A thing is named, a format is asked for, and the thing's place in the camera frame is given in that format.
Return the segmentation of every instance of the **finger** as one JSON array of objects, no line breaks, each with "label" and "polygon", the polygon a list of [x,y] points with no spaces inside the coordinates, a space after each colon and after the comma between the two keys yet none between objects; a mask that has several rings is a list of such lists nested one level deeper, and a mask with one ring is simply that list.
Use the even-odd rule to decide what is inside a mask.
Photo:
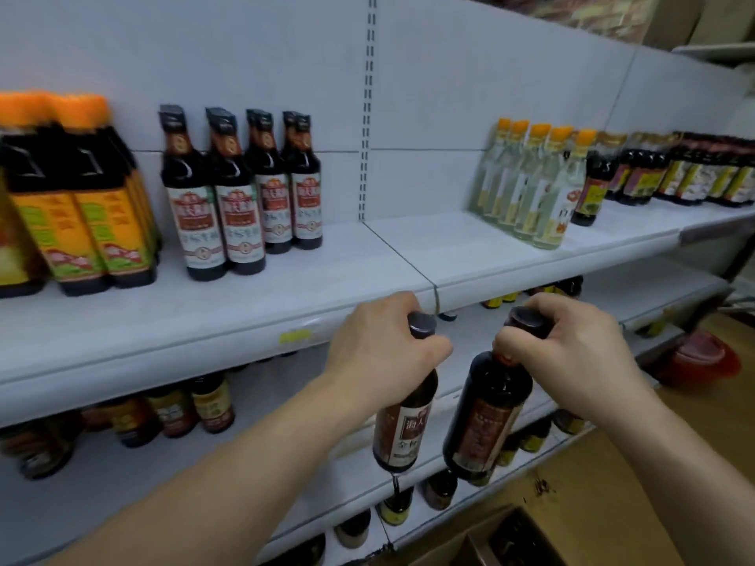
[{"label": "finger", "polygon": [[454,351],[454,346],[446,336],[430,336],[417,342],[422,346],[427,358],[427,371],[437,368]]},{"label": "finger", "polygon": [[396,292],[387,297],[387,302],[403,312],[404,316],[410,312],[421,312],[422,306],[414,292]]},{"label": "finger", "polygon": [[543,340],[518,327],[504,326],[493,340],[493,351],[527,364],[541,352]]},{"label": "finger", "polygon": [[540,292],[527,300],[524,305],[538,310],[542,315],[551,318],[554,322],[565,318],[579,302],[561,294]]}]

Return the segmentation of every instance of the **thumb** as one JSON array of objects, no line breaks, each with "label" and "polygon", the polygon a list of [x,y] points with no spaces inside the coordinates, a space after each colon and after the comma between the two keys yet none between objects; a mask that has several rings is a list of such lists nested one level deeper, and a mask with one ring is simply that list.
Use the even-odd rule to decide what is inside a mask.
[{"label": "thumb", "polygon": [[525,367],[540,354],[543,340],[520,330],[518,327],[504,326],[495,335],[493,351],[523,363]]},{"label": "thumb", "polygon": [[446,336],[434,335],[417,343],[423,348],[423,359],[428,372],[437,368],[454,351],[454,346]]}]

